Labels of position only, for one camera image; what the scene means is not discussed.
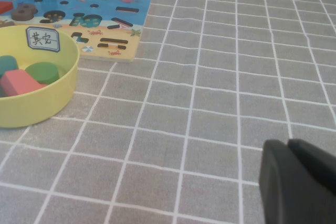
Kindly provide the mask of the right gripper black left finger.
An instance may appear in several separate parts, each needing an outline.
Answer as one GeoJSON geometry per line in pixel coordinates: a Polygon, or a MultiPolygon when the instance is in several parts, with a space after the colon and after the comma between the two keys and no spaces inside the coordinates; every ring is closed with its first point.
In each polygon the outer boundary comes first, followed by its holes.
{"type": "Polygon", "coordinates": [[[335,194],[279,140],[264,143],[259,189],[266,223],[335,223],[335,194]]]}

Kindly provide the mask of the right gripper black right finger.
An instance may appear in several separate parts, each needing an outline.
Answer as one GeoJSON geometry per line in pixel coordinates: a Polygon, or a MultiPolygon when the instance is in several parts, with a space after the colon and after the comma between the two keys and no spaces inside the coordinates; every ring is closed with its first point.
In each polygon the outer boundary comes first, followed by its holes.
{"type": "Polygon", "coordinates": [[[335,194],[335,156],[298,138],[290,139],[287,146],[308,173],[335,194]]]}

